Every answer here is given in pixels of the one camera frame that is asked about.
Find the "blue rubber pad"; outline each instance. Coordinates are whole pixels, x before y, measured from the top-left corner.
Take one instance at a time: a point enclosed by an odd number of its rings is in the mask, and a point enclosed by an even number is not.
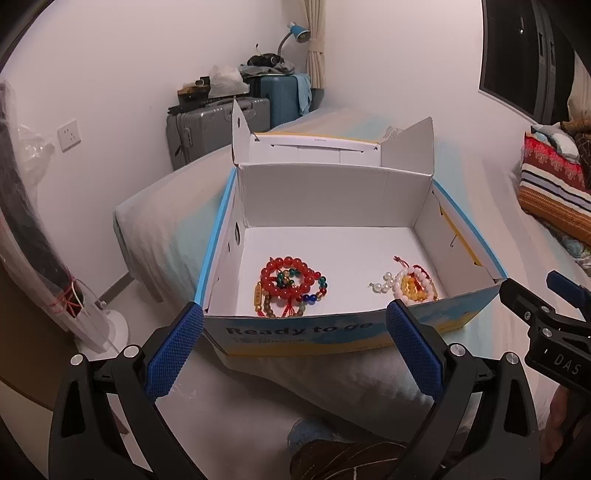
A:
[[[565,299],[573,307],[582,309],[585,307],[585,291],[575,282],[563,274],[552,270],[546,277],[546,285],[554,293]]]
[[[191,350],[203,333],[203,310],[194,304],[164,341],[147,368],[148,398],[168,395]]]
[[[418,389],[437,401],[443,393],[443,366],[406,312],[396,303],[388,305],[388,333],[394,340]]]

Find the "cardboard box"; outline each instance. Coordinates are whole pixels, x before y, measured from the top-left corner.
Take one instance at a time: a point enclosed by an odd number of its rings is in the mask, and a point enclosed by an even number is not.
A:
[[[290,356],[393,345],[392,291],[370,282],[422,265],[439,298],[410,307],[439,332],[465,325],[498,293],[505,271],[434,181],[427,118],[379,143],[306,135],[251,135],[233,112],[230,175],[197,286],[206,336],[227,355]],[[256,316],[254,289],[270,257],[300,257],[328,294],[302,317]],[[283,305],[273,303],[278,316]]]

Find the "box lid flap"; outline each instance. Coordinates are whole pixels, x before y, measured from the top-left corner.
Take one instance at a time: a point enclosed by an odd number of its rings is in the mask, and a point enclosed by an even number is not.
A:
[[[382,166],[432,176],[435,170],[435,153],[431,117],[383,142]]]
[[[250,160],[251,131],[244,113],[234,99],[232,108],[232,161],[234,165],[248,163]]]

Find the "suitcase handle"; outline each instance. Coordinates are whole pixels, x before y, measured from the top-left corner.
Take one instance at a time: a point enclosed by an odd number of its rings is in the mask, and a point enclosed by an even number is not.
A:
[[[255,116],[256,110],[252,100],[239,100],[238,106],[240,107],[240,110],[242,110],[242,113],[244,114],[244,118],[246,118],[246,120],[250,120]],[[224,117],[226,118],[226,122],[231,122],[232,112],[224,112]]]

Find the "blue suitcase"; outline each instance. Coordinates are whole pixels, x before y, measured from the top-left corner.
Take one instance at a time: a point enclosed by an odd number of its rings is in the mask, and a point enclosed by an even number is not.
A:
[[[297,79],[293,75],[263,75],[247,79],[250,96],[271,102],[271,128],[293,122],[300,115]]]

